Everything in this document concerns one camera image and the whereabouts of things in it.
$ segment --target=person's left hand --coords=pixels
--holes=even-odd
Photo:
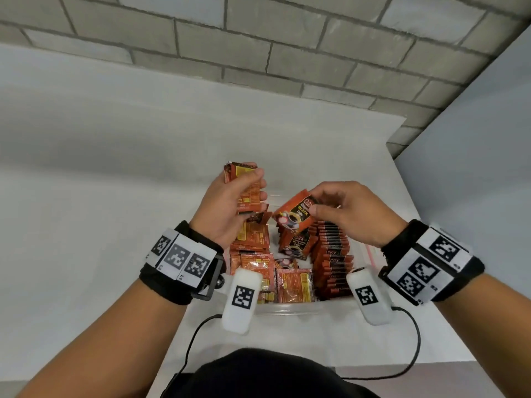
[[[260,182],[260,188],[264,188],[267,183],[263,176],[264,170],[258,168],[225,184],[222,172],[207,189],[201,205],[190,221],[190,228],[219,244],[223,249],[229,247],[236,239],[243,222],[251,216],[251,214],[238,215],[238,197],[254,183]],[[260,200],[266,198],[267,193],[260,192]],[[262,203],[260,212],[265,211],[266,206],[266,203]]]

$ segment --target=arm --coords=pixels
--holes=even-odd
[[[260,182],[257,169],[225,184],[222,174],[208,188],[190,227],[223,248],[249,215],[237,215],[243,190]],[[261,199],[267,194],[261,192]],[[19,398],[145,397],[186,312],[142,281],[129,289],[90,327],[48,363]]]
[[[324,182],[311,193],[324,202],[312,215],[362,243],[381,248],[407,226],[358,182]],[[436,306],[506,397],[531,396],[531,300],[483,274]]]

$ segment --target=qr code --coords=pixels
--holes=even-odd
[[[409,267],[408,269],[409,272],[414,274],[424,283],[428,283],[433,278],[435,278],[435,275],[441,272],[440,269],[438,269],[435,265],[430,263],[424,257],[417,258],[415,262],[411,265],[411,267]]]
[[[424,285],[417,281],[413,275],[407,272],[398,280],[397,285],[413,297],[418,295],[418,293],[424,289]]]
[[[170,241],[171,240],[168,239],[166,236],[161,236],[159,241],[157,241],[151,249],[151,252],[160,256],[163,253],[164,249],[168,246]]]
[[[190,258],[188,265],[184,268],[184,272],[195,275],[198,278],[202,278],[204,273],[208,269],[209,263],[210,263],[210,260],[204,257],[201,257],[197,253],[194,253],[192,258]]]
[[[168,254],[166,254],[166,257],[164,258],[164,262],[168,263],[169,265],[174,266],[177,269],[181,269],[181,267],[186,262],[186,259],[189,257],[189,255],[190,255],[190,252],[188,250],[186,250],[184,247],[181,247],[175,243],[169,249]]]
[[[241,307],[244,309],[251,308],[251,302],[253,301],[254,289],[248,287],[236,286],[236,291],[233,297],[233,306]]]
[[[430,250],[449,263],[459,253],[460,248],[448,239],[439,236],[430,246]]]
[[[378,299],[376,299],[376,295],[374,294],[370,286],[359,287],[354,290],[356,294],[358,295],[358,297],[360,298],[360,301],[362,302],[362,306],[367,306],[373,303],[378,303]]]

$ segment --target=black shirt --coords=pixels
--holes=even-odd
[[[379,398],[331,369],[299,356],[240,349],[173,380],[163,398],[295,395],[305,398]]]

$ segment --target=wire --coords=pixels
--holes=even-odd
[[[408,312],[406,309],[403,309],[403,308],[398,307],[398,306],[393,306],[393,307],[391,307],[391,309],[393,311],[403,311],[404,313],[406,313],[409,316],[409,318],[411,318],[411,321],[413,321],[413,325],[415,325],[415,330],[417,331],[417,350],[415,351],[415,355],[413,356],[413,360],[411,361],[411,363],[408,364],[407,367],[404,370],[402,370],[400,373],[396,373],[396,374],[393,374],[393,375],[390,375],[390,376],[381,376],[381,377],[342,377],[343,380],[358,380],[358,381],[386,380],[386,379],[389,379],[389,378],[396,378],[396,377],[403,376],[409,370],[411,370],[411,368],[413,367],[413,365],[417,361],[418,353],[421,351],[421,330],[418,329],[418,324],[417,324],[417,321],[415,321],[415,318],[413,318],[411,313]]]
[[[183,372],[184,368],[188,364],[188,355],[190,354],[190,350],[192,349],[192,344],[194,343],[194,339],[196,339],[196,335],[197,335],[198,331],[201,329],[201,327],[203,327],[203,325],[205,325],[210,320],[214,320],[215,318],[221,318],[221,317],[222,317],[221,314],[216,314],[216,315],[210,316],[210,317],[204,319],[203,322],[201,324],[199,324],[199,326],[197,326],[196,331],[194,332],[194,335],[192,336],[192,339],[190,340],[190,344],[188,345],[188,349],[186,350],[186,355],[184,356],[184,365],[179,370],[179,373],[174,374],[174,376],[171,378],[171,381],[168,383],[168,387],[166,387],[166,389],[163,391],[161,396],[164,396],[164,394],[168,390],[169,386],[172,385],[173,382],[176,380],[176,378],[181,375],[181,373]]]

